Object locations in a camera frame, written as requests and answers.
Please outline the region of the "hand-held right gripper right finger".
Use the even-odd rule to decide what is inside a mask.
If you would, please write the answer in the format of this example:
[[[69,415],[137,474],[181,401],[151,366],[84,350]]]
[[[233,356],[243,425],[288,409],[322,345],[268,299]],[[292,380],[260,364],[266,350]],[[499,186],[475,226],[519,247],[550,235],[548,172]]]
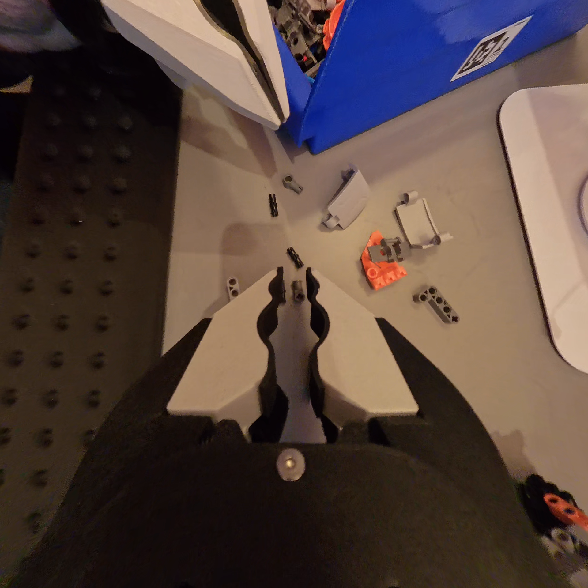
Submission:
[[[349,423],[415,417],[408,383],[373,313],[321,272],[306,269],[311,331],[307,389],[325,437]]]

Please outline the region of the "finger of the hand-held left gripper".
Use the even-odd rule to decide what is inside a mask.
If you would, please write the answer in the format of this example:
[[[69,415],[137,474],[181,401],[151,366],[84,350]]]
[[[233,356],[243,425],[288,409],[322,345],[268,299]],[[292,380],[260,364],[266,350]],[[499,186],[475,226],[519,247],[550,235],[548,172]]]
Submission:
[[[102,1],[115,29],[177,84],[202,86],[273,130],[279,107],[234,1]]]
[[[276,31],[266,1],[234,1],[247,41],[264,66],[268,86],[279,104],[281,122],[290,115],[288,94],[279,53]]]

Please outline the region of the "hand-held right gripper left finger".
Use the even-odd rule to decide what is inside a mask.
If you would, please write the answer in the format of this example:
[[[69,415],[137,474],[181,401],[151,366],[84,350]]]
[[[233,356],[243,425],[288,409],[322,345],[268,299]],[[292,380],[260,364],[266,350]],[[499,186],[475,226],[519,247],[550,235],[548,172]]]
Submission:
[[[270,337],[284,301],[283,268],[277,268],[217,311],[167,404],[168,414],[233,420],[246,437],[281,437],[288,399],[277,382]]]

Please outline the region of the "pile of toy building parts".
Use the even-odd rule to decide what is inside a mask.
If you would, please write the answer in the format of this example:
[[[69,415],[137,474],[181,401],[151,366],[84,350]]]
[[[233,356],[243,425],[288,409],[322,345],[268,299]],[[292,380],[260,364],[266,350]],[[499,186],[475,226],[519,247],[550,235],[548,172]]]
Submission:
[[[270,17],[302,72],[314,79],[334,38],[344,1],[267,1]]]

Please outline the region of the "orange pointed toy panel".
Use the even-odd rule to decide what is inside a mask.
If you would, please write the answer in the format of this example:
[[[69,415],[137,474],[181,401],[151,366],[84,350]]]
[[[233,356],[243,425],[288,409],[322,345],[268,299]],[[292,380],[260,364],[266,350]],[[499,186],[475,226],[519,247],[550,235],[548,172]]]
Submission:
[[[380,231],[373,231],[361,254],[360,261],[367,282],[373,290],[380,290],[408,275],[401,263],[373,263],[368,255],[367,247],[374,245],[376,239],[384,238]]]

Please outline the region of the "grey bent toy beam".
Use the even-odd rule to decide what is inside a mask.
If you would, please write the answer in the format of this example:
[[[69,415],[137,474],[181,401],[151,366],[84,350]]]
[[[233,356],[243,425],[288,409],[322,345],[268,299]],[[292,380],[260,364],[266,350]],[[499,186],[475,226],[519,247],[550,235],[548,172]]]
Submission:
[[[441,321],[448,325],[456,325],[460,321],[458,313],[434,285],[427,285],[413,295],[417,304],[427,304]]]

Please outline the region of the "dark grey toy plate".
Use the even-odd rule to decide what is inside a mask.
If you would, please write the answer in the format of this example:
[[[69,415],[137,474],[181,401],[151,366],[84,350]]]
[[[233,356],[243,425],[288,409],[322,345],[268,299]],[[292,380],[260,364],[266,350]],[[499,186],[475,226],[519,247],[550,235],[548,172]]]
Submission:
[[[367,252],[373,263],[401,263],[412,255],[408,243],[398,237],[376,239],[374,245],[367,247]]]

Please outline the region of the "blue plastic bin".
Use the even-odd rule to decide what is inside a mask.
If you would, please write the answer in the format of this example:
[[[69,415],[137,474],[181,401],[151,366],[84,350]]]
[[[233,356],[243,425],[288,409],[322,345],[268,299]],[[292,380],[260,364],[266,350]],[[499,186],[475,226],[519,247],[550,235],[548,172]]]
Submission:
[[[495,62],[450,82],[477,43],[533,16]],[[587,26],[587,1],[345,1],[313,82],[276,29],[290,116],[313,154]]]

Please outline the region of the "grey long toy panel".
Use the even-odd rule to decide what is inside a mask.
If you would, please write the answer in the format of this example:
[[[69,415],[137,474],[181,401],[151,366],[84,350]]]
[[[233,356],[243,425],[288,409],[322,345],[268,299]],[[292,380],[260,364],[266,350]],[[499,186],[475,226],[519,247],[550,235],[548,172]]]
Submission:
[[[419,196],[415,190],[403,194],[395,214],[412,249],[426,250],[453,239],[449,232],[439,231],[427,199]]]

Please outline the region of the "black dimpled pad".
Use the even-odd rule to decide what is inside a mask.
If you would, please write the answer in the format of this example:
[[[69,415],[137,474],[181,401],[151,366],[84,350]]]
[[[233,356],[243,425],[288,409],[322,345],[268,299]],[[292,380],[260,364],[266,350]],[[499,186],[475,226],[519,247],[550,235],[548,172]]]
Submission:
[[[40,540],[156,361],[180,91],[38,80],[1,258],[1,568]]]

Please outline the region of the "grey curved toy panel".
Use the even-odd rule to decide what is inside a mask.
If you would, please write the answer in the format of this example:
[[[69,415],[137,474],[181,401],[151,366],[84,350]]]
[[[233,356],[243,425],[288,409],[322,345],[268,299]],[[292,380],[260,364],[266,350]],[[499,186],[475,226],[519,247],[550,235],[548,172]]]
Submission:
[[[342,171],[342,184],[327,203],[321,223],[327,229],[345,230],[363,212],[370,187],[356,166]]]

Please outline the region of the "white printed tag label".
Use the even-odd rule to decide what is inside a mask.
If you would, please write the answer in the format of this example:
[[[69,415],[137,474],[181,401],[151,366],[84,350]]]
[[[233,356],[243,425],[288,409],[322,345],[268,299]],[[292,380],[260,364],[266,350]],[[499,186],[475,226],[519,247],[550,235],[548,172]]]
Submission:
[[[533,16],[526,17],[480,40],[453,75],[450,82],[457,81],[495,62],[532,18]]]

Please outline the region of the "grey toy building model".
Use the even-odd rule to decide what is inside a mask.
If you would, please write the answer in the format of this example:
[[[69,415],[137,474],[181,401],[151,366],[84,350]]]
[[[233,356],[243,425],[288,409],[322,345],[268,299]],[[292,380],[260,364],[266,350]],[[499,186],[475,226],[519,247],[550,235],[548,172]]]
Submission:
[[[559,573],[572,587],[587,587],[587,513],[573,495],[531,474],[516,483],[519,500]]]

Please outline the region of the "white desk stand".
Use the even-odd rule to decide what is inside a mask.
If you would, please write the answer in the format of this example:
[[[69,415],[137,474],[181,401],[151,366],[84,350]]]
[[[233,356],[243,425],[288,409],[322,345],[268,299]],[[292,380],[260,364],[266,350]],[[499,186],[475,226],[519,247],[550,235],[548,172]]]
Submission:
[[[498,122],[553,346],[587,373],[587,84],[521,89]]]

